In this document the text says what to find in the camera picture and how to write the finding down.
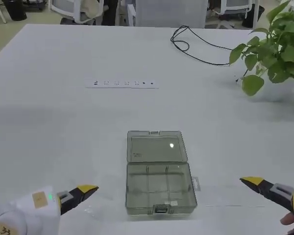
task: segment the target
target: transparent storage box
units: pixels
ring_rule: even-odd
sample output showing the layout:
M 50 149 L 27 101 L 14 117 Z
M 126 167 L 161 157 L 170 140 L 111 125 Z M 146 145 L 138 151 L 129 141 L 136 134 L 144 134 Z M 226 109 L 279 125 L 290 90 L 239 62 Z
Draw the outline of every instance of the transparent storage box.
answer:
M 180 131 L 129 131 L 127 162 L 128 214 L 185 214 L 196 208 Z

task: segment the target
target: black bin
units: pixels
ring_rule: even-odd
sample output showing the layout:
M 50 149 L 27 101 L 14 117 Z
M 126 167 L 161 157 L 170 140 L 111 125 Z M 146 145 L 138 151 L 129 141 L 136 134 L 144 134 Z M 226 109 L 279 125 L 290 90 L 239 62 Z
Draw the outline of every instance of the black bin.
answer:
M 3 0 L 3 4 L 13 21 L 27 19 L 22 0 Z
M 265 9 L 262 6 L 259 6 L 258 20 L 264 11 Z M 243 20 L 243 23 L 242 23 L 243 27 L 253 28 L 254 12 L 255 12 L 255 4 L 253 4 L 251 10 L 247 13 L 247 17 Z

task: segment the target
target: power outlet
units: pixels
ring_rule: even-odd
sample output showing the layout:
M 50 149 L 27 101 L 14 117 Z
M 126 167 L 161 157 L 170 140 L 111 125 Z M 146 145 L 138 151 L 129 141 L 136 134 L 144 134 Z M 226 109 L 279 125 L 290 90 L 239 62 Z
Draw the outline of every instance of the power outlet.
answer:
M 131 89 L 158 89 L 154 81 L 94 81 L 86 85 L 87 88 L 131 88 Z

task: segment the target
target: white table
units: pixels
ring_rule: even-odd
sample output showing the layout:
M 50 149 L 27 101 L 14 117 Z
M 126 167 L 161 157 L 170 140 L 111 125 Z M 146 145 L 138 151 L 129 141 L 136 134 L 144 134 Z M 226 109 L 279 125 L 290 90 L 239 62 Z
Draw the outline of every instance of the white table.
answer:
M 285 209 L 239 178 L 294 186 L 294 104 L 251 102 L 234 82 L 245 71 L 241 62 L 199 63 L 174 48 L 173 31 L 26 25 L 0 52 L 0 202 L 44 185 L 61 191 L 97 184 L 95 195 L 62 217 L 59 234 L 111 234 L 120 226 L 115 233 L 174 234 L 179 227 L 189 234 L 285 234 Z M 252 36 L 196 32 L 226 47 Z M 181 38 L 202 59 L 228 61 L 226 50 Z M 159 89 L 87 89 L 90 77 L 154 79 Z M 182 131 L 201 184 L 198 208 L 184 222 L 128 222 L 128 130 Z

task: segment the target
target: human hand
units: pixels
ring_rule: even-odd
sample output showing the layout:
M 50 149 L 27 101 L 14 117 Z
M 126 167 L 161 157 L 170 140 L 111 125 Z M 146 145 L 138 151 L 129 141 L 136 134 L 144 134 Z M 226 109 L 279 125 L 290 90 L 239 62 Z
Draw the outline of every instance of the human hand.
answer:
M 281 224 L 283 225 L 290 225 L 294 223 L 294 214 L 292 213 L 288 213 L 287 215 L 285 215 L 281 220 L 280 220 Z M 292 230 L 288 231 L 289 235 L 294 235 L 294 228 Z

